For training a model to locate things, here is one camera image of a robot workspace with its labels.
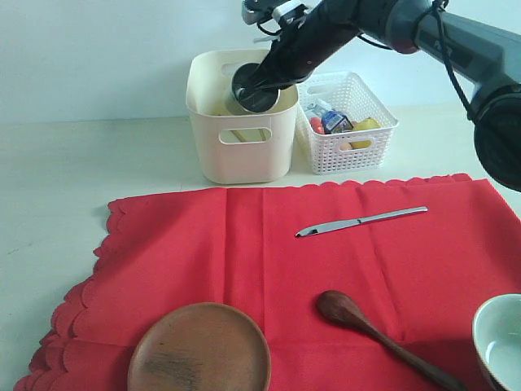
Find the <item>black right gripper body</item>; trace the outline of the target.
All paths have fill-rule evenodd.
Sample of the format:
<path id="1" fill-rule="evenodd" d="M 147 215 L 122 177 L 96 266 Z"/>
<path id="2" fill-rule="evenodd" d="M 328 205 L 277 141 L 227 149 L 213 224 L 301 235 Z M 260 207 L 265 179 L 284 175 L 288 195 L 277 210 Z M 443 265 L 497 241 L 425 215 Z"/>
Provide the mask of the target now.
<path id="1" fill-rule="evenodd" d="M 321 1 L 303 20 L 283 26 L 261 63 L 275 81 L 300 83 L 360 33 L 360 1 Z"/>

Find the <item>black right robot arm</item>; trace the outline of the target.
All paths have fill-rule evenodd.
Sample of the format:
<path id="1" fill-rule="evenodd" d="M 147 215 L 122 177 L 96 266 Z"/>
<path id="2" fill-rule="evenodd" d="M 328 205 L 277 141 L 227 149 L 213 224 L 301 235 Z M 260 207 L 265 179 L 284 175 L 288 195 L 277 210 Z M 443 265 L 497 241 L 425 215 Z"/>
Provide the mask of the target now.
<path id="1" fill-rule="evenodd" d="M 423 51 L 455 81 L 475 86 L 462 98 L 474 124 L 476 155 L 484 170 L 514 191 L 520 188 L 520 37 L 448 13 L 444 1 L 246 1 L 243 20 L 278 24 L 269 53 L 243 65 L 231 94 L 244 110 L 270 110 L 282 90 L 305 81 L 338 49 L 367 35 L 373 45 L 402 54 Z"/>

